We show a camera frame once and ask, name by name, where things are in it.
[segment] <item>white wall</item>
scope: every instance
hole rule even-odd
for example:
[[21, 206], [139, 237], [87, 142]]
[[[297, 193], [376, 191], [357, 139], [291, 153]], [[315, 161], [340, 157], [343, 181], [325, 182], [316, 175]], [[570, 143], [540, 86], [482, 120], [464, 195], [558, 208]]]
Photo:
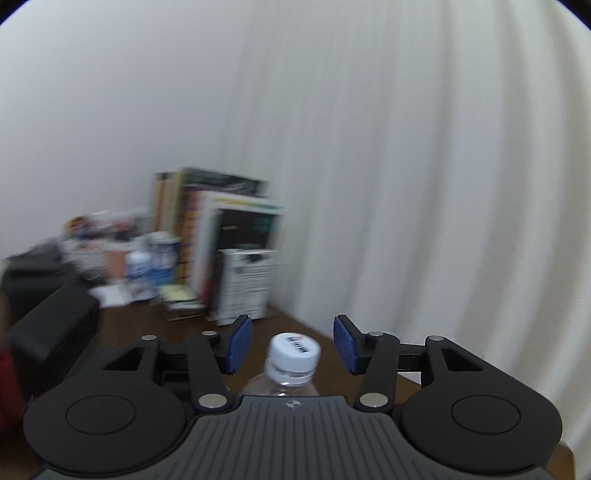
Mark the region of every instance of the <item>white wall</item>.
[[0, 258], [215, 168], [256, 0], [31, 0], [0, 27]]

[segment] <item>white bottle cap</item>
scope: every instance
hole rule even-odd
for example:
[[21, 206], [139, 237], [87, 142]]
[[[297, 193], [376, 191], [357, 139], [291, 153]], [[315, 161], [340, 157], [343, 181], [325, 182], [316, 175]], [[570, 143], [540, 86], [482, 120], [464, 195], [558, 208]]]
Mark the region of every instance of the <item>white bottle cap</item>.
[[267, 352], [267, 375], [280, 384], [301, 385], [314, 375], [320, 345], [299, 333], [280, 333], [271, 339]]

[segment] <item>blue textured pad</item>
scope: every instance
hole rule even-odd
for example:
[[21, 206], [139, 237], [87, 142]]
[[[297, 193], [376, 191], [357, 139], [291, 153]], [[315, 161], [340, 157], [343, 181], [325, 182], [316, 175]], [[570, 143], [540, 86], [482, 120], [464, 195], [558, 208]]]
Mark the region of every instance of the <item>blue textured pad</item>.
[[246, 319], [234, 336], [230, 339], [228, 358], [226, 358], [226, 373], [229, 375], [238, 372], [244, 361], [244, 357], [251, 347], [252, 320]]
[[357, 373], [358, 359], [355, 340], [338, 317], [335, 317], [333, 323], [333, 340], [347, 372], [350, 374]]

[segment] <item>red object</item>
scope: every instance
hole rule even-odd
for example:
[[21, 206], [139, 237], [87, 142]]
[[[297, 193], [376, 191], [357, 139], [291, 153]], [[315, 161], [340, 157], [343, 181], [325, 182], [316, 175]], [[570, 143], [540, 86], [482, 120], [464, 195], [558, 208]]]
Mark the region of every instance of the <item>red object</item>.
[[24, 410], [12, 357], [8, 350], [0, 348], [0, 430], [20, 422]]

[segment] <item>brown wooden table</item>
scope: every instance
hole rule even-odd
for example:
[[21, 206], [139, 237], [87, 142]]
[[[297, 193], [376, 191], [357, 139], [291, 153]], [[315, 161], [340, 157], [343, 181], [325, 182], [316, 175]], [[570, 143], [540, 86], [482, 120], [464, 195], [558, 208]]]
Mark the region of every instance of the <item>brown wooden table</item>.
[[[205, 317], [168, 322], [170, 313], [161, 307], [144, 303], [117, 309], [102, 310], [100, 339], [104, 345], [119, 347], [138, 340], [142, 335], [157, 335], [165, 342], [182, 342], [192, 333], [215, 329]], [[314, 376], [314, 385], [321, 395], [344, 395], [352, 402], [362, 377], [352, 377], [344, 369], [330, 338], [293, 320], [280, 312], [270, 311], [269, 318], [255, 320], [252, 346], [241, 370], [225, 378], [233, 393], [238, 393], [246, 382], [262, 372], [269, 340], [282, 332], [297, 332], [315, 338], [322, 347], [320, 363]], [[407, 378], [398, 377], [396, 403], [403, 403], [420, 389]], [[548, 470], [558, 480], [574, 480], [573, 455], [566, 447], [559, 446]], [[27, 480], [37, 465], [20, 429], [0, 434], [0, 479]]]

